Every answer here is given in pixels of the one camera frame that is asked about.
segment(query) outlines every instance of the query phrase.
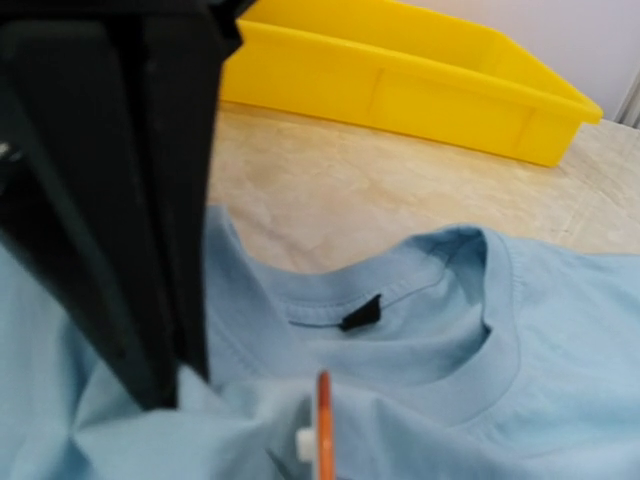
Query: light blue t-shirt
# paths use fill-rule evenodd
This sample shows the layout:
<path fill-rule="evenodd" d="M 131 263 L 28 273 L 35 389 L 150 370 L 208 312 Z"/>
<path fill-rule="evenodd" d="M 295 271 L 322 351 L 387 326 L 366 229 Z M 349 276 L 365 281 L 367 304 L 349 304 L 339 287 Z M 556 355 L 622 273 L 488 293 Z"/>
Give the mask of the light blue t-shirt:
<path fill-rule="evenodd" d="M 460 226 L 300 275 L 207 222 L 212 385 L 182 368 L 176 411 L 141 412 L 0 249 L 0 478 L 310 478 L 323 368 L 341 480 L 640 478 L 640 257 Z"/>

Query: beige tabletop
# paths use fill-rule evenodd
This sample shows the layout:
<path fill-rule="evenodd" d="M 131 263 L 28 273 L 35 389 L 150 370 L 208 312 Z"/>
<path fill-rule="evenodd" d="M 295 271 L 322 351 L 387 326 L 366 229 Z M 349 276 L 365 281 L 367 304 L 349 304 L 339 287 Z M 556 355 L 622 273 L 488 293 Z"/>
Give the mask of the beige tabletop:
<path fill-rule="evenodd" d="M 640 253 L 640 131 L 611 122 L 584 125 L 555 169 L 232 104 L 216 135 L 210 201 L 277 267 L 335 269 L 461 222 Z"/>

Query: yellow container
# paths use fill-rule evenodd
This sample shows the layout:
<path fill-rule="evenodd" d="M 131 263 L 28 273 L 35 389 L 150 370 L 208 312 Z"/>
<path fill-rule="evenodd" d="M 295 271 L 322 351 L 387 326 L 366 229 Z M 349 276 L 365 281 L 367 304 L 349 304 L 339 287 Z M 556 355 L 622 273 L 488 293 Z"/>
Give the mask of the yellow container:
<path fill-rule="evenodd" d="M 390 0 L 259 0 L 224 100 L 553 166 L 602 110 L 505 35 Z"/>

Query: white plastic piece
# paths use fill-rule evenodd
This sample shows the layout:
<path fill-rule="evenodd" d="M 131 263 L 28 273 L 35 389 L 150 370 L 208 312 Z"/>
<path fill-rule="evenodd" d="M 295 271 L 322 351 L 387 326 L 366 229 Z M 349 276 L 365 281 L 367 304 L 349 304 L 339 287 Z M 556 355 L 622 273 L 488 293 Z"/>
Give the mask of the white plastic piece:
<path fill-rule="evenodd" d="M 296 432 L 298 460 L 311 463 L 316 458 L 316 432 L 313 428 L 301 428 Z"/>

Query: white wall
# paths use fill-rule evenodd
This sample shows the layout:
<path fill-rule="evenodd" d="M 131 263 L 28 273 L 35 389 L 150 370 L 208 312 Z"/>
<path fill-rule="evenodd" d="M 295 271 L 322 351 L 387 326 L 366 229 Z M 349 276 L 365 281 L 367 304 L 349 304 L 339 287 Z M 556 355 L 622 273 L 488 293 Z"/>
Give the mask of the white wall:
<path fill-rule="evenodd" d="M 506 33 L 614 118 L 640 69 L 640 0 L 405 0 Z"/>

